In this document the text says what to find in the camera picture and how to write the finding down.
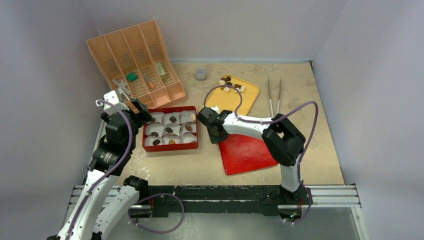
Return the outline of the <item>dark chocolate piece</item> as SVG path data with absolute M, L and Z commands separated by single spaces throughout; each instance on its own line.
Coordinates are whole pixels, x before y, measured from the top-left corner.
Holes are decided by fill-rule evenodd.
M 159 139 L 155 139 L 153 142 L 152 142 L 152 145 L 153 146 L 157 146 L 157 145 L 159 145 L 161 143 L 161 141 L 159 140 Z

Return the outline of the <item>red box lid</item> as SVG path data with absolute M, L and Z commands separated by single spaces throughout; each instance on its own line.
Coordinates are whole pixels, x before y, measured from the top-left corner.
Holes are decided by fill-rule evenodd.
M 218 143 L 223 168 L 228 176 L 276 166 L 266 144 L 257 138 L 233 134 Z

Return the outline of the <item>dark square chocolate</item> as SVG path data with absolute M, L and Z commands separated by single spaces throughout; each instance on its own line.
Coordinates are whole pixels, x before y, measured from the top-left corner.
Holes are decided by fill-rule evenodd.
M 177 121 L 177 118 L 176 118 L 175 116 L 171 116 L 171 117 L 169 118 L 169 120 L 170 120 L 172 123 L 175 123 L 175 122 Z

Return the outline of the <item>metal tongs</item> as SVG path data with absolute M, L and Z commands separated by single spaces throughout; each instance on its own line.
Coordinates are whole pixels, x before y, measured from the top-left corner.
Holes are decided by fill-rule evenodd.
M 275 85 L 273 84 L 273 81 L 268 76 L 267 77 L 267 92 L 268 92 L 268 102 L 269 102 L 271 117 L 274 117 L 280 111 L 282 91 L 283 91 L 282 78 L 279 79 L 278 85 Z

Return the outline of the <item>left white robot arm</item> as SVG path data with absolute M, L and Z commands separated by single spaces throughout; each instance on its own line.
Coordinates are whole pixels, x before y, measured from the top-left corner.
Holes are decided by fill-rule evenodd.
M 136 147 L 139 128 L 153 119 L 151 113 L 136 98 L 131 104 L 137 113 L 111 97 L 98 100 L 97 104 L 104 108 L 101 118 L 106 123 L 105 135 L 92 154 L 83 191 L 72 213 L 59 233 L 49 236 L 50 240 L 106 240 L 130 206 L 142 205 L 149 199 L 148 181 L 131 175 L 104 206 Z

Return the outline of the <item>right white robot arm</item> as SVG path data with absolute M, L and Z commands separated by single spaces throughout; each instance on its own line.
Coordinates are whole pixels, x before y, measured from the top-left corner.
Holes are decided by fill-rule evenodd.
M 282 200 L 292 204 L 300 198 L 302 180 L 299 161 L 304 153 L 306 138 L 285 115 L 258 118 L 239 115 L 230 110 L 217 112 L 211 107 L 203 107 L 196 118 L 206 127 L 212 144 L 223 142 L 230 135 L 263 141 L 280 166 Z

